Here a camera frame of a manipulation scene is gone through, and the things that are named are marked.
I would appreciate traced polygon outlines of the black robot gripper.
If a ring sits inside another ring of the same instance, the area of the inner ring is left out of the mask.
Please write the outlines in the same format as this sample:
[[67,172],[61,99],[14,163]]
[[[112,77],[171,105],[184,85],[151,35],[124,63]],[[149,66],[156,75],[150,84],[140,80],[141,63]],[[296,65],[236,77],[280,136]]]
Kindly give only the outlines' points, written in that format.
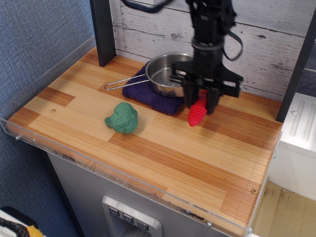
[[225,94],[239,97],[240,83],[243,77],[228,70],[222,62],[223,44],[209,45],[192,43],[194,49],[193,62],[173,63],[174,69],[184,70],[184,78],[175,76],[181,81],[184,100],[190,108],[197,100],[199,90],[208,90],[206,94],[206,114],[214,113],[220,97]]

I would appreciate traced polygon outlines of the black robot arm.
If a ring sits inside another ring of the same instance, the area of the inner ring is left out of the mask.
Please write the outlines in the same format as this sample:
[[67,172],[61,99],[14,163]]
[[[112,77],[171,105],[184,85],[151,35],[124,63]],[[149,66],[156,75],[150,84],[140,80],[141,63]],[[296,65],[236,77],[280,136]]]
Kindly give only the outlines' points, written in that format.
[[243,77],[227,69],[222,62],[225,36],[237,42],[241,39],[231,32],[236,12],[230,0],[189,0],[194,29],[191,61],[173,61],[172,81],[181,84],[185,104],[190,108],[201,90],[206,91],[207,114],[212,114],[223,95],[239,97]]

